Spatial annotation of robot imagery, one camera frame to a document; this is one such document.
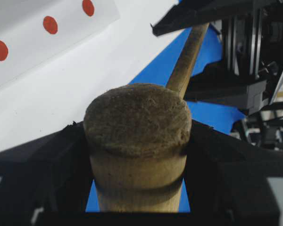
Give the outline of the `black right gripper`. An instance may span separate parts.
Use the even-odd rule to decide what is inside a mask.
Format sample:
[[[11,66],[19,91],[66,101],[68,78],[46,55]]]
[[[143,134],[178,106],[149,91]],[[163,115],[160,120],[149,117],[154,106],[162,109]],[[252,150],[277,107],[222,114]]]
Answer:
[[[283,71],[283,0],[183,0],[152,25],[161,36],[222,19],[223,63],[228,73],[257,78]]]

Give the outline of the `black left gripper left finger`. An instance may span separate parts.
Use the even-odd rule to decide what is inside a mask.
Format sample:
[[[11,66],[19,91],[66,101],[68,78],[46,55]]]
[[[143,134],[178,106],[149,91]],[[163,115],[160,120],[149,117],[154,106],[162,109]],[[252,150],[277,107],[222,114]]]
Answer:
[[[82,123],[0,152],[0,226],[40,213],[82,214],[93,175]]]

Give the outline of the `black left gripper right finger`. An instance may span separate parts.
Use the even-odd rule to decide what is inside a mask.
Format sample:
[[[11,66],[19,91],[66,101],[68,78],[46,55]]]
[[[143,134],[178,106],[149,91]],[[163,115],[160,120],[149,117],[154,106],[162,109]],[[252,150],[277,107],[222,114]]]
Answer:
[[[283,154],[194,122],[184,181],[204,226],[283,226]]]

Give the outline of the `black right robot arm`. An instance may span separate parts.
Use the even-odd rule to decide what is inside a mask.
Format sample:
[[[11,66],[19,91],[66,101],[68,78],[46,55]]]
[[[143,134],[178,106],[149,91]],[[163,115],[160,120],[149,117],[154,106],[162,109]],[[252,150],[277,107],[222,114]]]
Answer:
[[[221,22],[222,58],[191,76],[205,32]],[[161,36],[191,28],[167,83],[186,101],[236,107],[255,121],[239,121],[241,139],[281,148],[283,117],[264,121],[262,111],[283,110],[276,96],[283,85],[283,0],[182,0],[152,26]]]

